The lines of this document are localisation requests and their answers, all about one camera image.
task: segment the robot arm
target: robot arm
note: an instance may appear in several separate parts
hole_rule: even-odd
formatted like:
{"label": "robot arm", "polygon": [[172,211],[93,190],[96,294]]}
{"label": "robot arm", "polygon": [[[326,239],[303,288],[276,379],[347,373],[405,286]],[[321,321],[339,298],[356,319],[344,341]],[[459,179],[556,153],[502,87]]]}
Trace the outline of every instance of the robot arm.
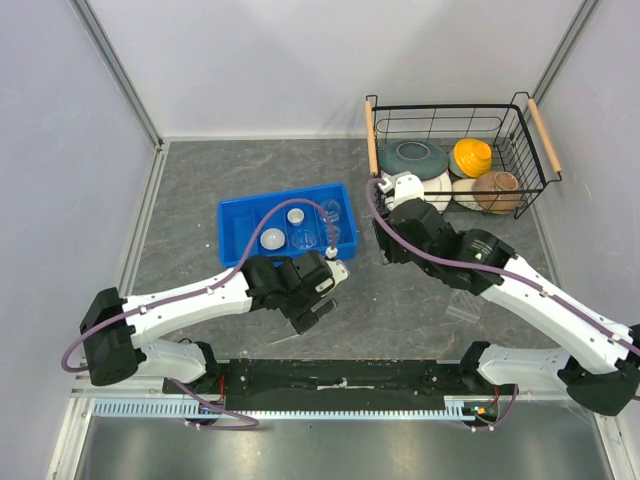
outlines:
{"label": "robot arm", "polygon": [[[318,304],[349,275],[341,261],[326,260],[316,251],[295,259],[254,256],[223,286],[208,288],[231,270],[150,295],[123,299],[116,288],[98,293],[80,326],[81,332],[119,313],[132,314],[84,342],[91,383],[112,385],[134,374],[191,383],[205,373],[215,374],[217,363],[210,345],[186,345],[160,337],[204,320],[262,308],[279,309],[302,334],[334,308],[333,300]],[[205,294],[180,302],[170,300],[202,288],[206,288]],[[154,308],[146,307],[153,302]]]}
{"label": "robot arm", "polygon": [[[407,181],[401,186],[420,182]],[[397,193],[390,181],[385,193]],[[462,380],[486,386],[516,383],[532,393],[566,393],[581,405],[605,415],[616,415],[635,395],[640,384],[640,359],[619,340],[636,344],[635,327],[613,322],[585,307],[551,282],[542,278],[524,258],[507,244],[484,230],[456,232],[435,207],[415,192],[402,190],[387,204],[385,222],[413,246],[434,256],[500,268],[542,286],[538,291],[509,276],[455,268],[425,260],[405,249],[374,223],[381,250],[389,262],[417,264],[428,275],[452,288],[466,290],[497,303],[519,315],[556,341],[555,350],[508,349],[488,342],[475,342],[461,365]],[[552,296],[560,297],[605,327],[606,334],[563,308]]]}

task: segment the white bowl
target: white bowl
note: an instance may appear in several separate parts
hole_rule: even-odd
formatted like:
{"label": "white bowl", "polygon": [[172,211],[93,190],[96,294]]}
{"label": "white bowl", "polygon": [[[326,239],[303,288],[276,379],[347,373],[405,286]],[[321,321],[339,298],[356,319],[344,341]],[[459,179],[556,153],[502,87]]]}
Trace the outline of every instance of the white bowl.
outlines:
{"label": "white bowl", "polygon": [[267,250],[278,250],[284,247],[284,233],[278,228],[268,228],[260,235],[260,245]]}
{"label": "white bowl", "polygon": [[299,227],[304,220],[304,212],[299,208],[292,208],[287,212],[287,220],[294,227]]}

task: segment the gray mat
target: gray mat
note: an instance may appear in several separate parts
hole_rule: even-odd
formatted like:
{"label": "gray mat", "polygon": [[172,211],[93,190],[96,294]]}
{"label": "gray mat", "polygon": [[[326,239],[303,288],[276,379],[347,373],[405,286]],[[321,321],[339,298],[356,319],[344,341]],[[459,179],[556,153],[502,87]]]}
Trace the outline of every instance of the gray mat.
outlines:
{"label": "gray mat", "polygon": [[[220,141],[173,143],[135,282],[150,293],[223,270],[218,260],[219,201],[323,183],[343,182],[356,214],[360,244],[347,266],[351,278],[334,298],[338,308],[303,336],[277,312],[254,312],[203,322],[171,335],[213,345],[220,358],[459,359],[474,340],[507,347],[548,348],[548,338],[492,304],[469,321],[447,308],[480,312],[414,265],[384,266],[364,185],[364,140]],[[531,212],[520,219],[449,207],[457,229],[484,228],[513,246],[548,277]]]}

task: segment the blue tray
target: blue tray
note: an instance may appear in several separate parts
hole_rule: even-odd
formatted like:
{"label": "blue tray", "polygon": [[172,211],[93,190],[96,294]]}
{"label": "blue tray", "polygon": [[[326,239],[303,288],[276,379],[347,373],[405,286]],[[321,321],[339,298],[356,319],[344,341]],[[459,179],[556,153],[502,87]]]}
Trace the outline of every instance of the blue tray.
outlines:
{"label": "blue tray", "polygon": [[[222,265],[235,266],[260,220],[278,203],[292,198],[307,198],[318,204],[328,199],[336,200],[342,209],[337,222],[340,227],[338,258],[347,260],[355,256],[358,232],[351,202],[344,184],[333,183],[220,202],[218,204],[218,243]],[[287,212],[292,208],[300,208],[304,212],[304,221],[299,227],[294,227],[287,221]],[[314,250],[324,252],[327,249],[327,239],[324,226],[320,222],[320,214],[311,205],[290,205],[280,209],[269,219],[264,230],[267,228],[279,228],[284,232],[286,237],[284,246],[278,250],[267,250],[260,245],[260,237],[258,237],[251,249],[251,255],[286,255],[288,257],[302,255],[310,249],[298,250],[291,243],[291,237],[298,230],[311,230],[316,235],[318,243],[313,247]]]}

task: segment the transparent plastic piece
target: transparent plastic piece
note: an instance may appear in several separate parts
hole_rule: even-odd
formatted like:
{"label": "transparent plastic piece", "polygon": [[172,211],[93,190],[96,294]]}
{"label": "transparent plastic piece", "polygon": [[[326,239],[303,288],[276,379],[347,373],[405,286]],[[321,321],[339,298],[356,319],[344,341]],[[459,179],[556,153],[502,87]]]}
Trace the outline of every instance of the transparent plastic piece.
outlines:
{"label": "transparent plastic piece", "polygon": [[445,313],[467,322],[477,322],[482,314],[485,299],[464,290],[451,290],[449,305]]}

